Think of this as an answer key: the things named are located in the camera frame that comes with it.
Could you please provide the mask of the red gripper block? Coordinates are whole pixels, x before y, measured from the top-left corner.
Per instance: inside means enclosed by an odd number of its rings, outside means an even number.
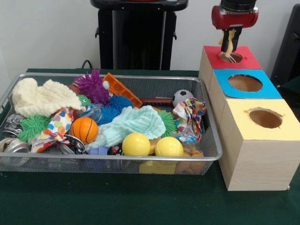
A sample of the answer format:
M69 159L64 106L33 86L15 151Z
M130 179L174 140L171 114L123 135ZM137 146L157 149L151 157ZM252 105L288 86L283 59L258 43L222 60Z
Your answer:
M211 19L213 26L217 30L223 30L222 51L231 51L232 44L233 51L236 51L242 28L254 26L258 16L257 6L248 12L228 11L221 6L214 6L211 12ZM231 30L229 29L231 27L234 27L232 29L234 32L232 41L230 39Z

